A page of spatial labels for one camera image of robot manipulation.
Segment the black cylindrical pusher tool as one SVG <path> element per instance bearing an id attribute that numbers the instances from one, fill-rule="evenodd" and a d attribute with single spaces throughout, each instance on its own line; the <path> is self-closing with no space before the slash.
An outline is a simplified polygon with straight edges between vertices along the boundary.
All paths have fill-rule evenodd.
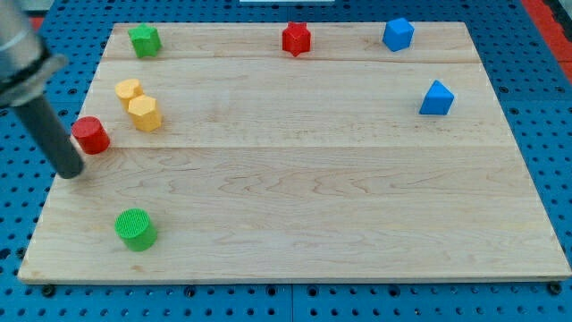
<path id="1" fill-rule="evenodd" d="M 43 95 L 14 106 L 13 111 L 60 177 L 71 179 L 81 174 L 84 162 Z"/>

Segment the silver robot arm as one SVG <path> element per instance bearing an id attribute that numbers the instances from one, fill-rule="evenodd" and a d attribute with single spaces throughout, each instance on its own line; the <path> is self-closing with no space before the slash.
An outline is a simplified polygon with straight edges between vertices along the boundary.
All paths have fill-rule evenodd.
<path id="1" fill-rule="evenodd" d="M 1 107 L 16 113 L 59 176 L 71 179 L 84 163 L 44 95 L 48 79 L 66 64 L 16 2 L 1 0 Z"/>

